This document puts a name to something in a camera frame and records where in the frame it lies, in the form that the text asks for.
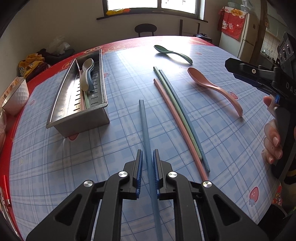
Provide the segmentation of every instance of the spoon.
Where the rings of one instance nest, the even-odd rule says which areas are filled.
[[[192,59],[189,58],[188,56],[186,56],[185,54],[177,53],[177,52],[174,52],[174,51],[169,51],[169,50],[167,50],[166,48],[164,48],[163,46],[160,46],[160,45],[154,45],[154,48],[158,52],[163,53],[163,54],[168,54],[168,53],[177,54],[177,55],[181,56],[183,59],[185,59],[189,64],[192,64],[193,63]]]
[[[187,71],[188,71],[189,75],[191,76],[191,78],[194,80],[194,82],[197,83],[198,85],[208,88],[208,89],[211,89],[211,90],[218,91],[220,94],[224,95],[226,97],[226,99],[228,99],[229,102],[233,105],[233,107],[237,111],[239,117],[242,117],[242,107],[236,101],[236,99],[234,99],[227,91],[225,91],[224,89],[222,89],[222,88],[218,87],[217,85],[213,84],[212,82],[210,82],[197,69],[190,67],[190,68],[188,68]]]
[[[80,85],[83,91],[92,91],[94,84],[91,79],[91,71],[94,68],[94,61],[92,58],[85,60],[82,65],[82,78],[80,79]]]

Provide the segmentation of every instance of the chopstick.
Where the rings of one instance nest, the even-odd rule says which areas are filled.
[[[82,76],[82,70],[79,71],[80,79],[81,79],[81,76]],[[80,85],[80,109],[85,110],[84,92],[83,92],[83,90],[81,88],[81,85]]]
[[[163,79],[165,80],[166,84],[168,85],[168,87],[169,87],[171,93],[173,94],[173,96],[174,96],[176,102],[178,103],[178,106],[179,106],[180,109],[181,109],[182,114],[184,115],[184,118],[185,118],[185,120],[186,120],[186,122],[187,122],[187,124],[188,124],[188,126],[189,126],[189,128],[190,128],[190,130],[191,130],[191,132],[192,132],[192,135],[193,135],[193,138],[191,137],[191,140],[193,140],[192,143],[193,143],[194,147],[195,147],[195,145],[198,146],[197,150],[198,150],[198,151],[200,152],[200,154],[201,154],[201,156],[198,155],[198,157],[199,157],[200,160],[203,162],[206,172],[209,173],[209,172],[210,172],[210,166],[209,166],[209,164],[208,164],[208,162],[207,162],[207,158],[206,158],[205,153],[204,153],[204,151],[203,151],[203,149],[202,149],[202,144],[200,143],[200,141],[199,141],[199,139],[198,139],[198,136],[197,136],[196,131],[195,131],[195,129],[194,129],[194,127],[193,127],[193,125],[192,125],[190,119],[189,119],[189,116],[187,115],[187,112],[186,112],[186,110],[185,110],[185,108],[184,108],[182,102],[180,101],[180,99],[179,99],[177,93],[175,92],[174,88],[173,88],[172,85],[170,84],[170,81],[168,80],[168,78],[165,76],[164,72],[163,72],[162,70],[159,70],[159,72],[160,72],[160,74],[162,75]]]
[[[147,163],[148,180],[149,180],[149,188],[150,188],[150,195],[151,195],[152,210],[154,215],[156,236],[157,236],[157,241],[163,241],[163,233],[161,230],[161,222],[160,222],[160,215],[159,215],[159,206],[158,206],[157,195],[155,191],[154,169],[152,164],[146,111],[145,111],[144,100],[142,99],[139,100],[139,108],[140,108],[141,125],[142,125],[143,139],[144,139],[144,150],[145,150],[145,158]]]
[[[82,77],[82,70],[79,71],[79,77],[81,79]],[[81,106],[81,110],[85,110],[90,108],[89,105],[89,98],[87,96],[87,92],[83,91],[80,85],[80,106]]]
[[[174,107],[175,107],[175,109],[176,109],[176,111],[177,111],[177,113],[178,113],[178,115],[179,115],[179,117],[180,117],[180,119],[181,119],[181,121],[182,121],[182,123],[183,123],[183,125],[184,125],[190,139],[191,139],[191,141],[192,141],[192,144],[193,144],[193,146],[195,148],[195,151],[198,154],[198,158],[202,159],[202,155],[200,153],[200,150],[199,150],[199,148],[198,148],[198,146],[196,144],[196,141],[195,141],[195,139],[194,139],[194,137],[192,135],[192,132],[191,132],[191,130],[189,128],[189,125],[188,125],[188,123],[187,123],[187,121],[186,121],[186,119],[185,119],[185,117],[184,117],[184,115],[183,115],[183,113],[182,113],[182,111],[180,109],[180,106],[178,105],[178,103],[177,103],[176,99],[174,98],[172,92],[170,91],[168,85],[166,84],[165,80],[163,79],[162,75],[160,74],[158,68],[153,67],[153,69],[154,69],[154,72],[156,73],[156,75],[159,77],[164,89],[166,90],[166,93],[170,97],[170,100],[171,100],[172,104],[174,105]]]
[[[159,83],[159,81],[157,79],[154,79],[154,84],[156,85],[157,89],[159,90],[160,94],[162,95],[163,99],[165,100],[166,104],[168,105],[168,107],[169,107],[175,121],[177,122],[177,125],[178,125],[178,127],[179,127],[179,129],[180,129],[180,131],[181,131],[181,133],[183,135],[183,138],[184,138],[184,140],[185,140],[185,142],[186,142],[186,144],[187,144],[187,146],[188,146],[188,148],[189,148],[189,150],[191,152],[191,155],[192,155],[192,157],[194,159],[194,162],[195,162],[195,164],[197,166],[197,169],[198,169],[198,171],[200,173],[200,176],[201,176],[202,180],[207,181],[208,180],[207,174],[206,174],[206,172],[205,172],[205,170],[204,170],[204,168],[202,166],[202,163],[200,162],[200,159],[199,159],[199,157],[197,155],[197,152],[196,152],[196,150],[195,150],[195,148],[193,146],[193,143],[192,143],[192,141],[191,141],[185,127],[184,127],[184,124],[182,123],[182,120],[179,117],[176,109],[174,108],[173,103],[171,102],[169,96],[167,95],[167,93],[165,92],[162,85]]]

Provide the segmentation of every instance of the white bowl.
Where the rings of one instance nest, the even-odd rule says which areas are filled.
[[[25,79],[20,80],[5,98],[2,108],[11,115],[17,115],[29,99],[29,90]]]

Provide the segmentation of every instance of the window sill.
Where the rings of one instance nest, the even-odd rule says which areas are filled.
[[[97,18],[97,20],[101,19],[106,19],[106,18],[111,18],[111,17],[116,17],[116,16],[123,16],[123,15],[132,15],[132,14],[166,14],[166,15],[173,15],[173,16],[179,16],[179,17],[184,17],[184,18],[191,18],[195,20],[199,20],[202,22],[207,23],[208,21],[199,19],[196,14],[193,13],[188,13],[188,12],[182,12],[182,11],[177,11],[177,10],[171,10],[171,9],[162,9],[162,10],[157,10],[155,8],[148,8],[148,9],[131,9],[130,12],[128,13],[121,13],[121,14],[116,14],[116,15],[105,15],[103,17]]]

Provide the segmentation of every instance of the refrigerator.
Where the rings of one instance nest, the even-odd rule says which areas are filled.
[[[244,62],[249,62],[258,36],[258,19],[254,14],[247,13],[244,27],[239,40],[221,33],[219,48],[224,49]]]

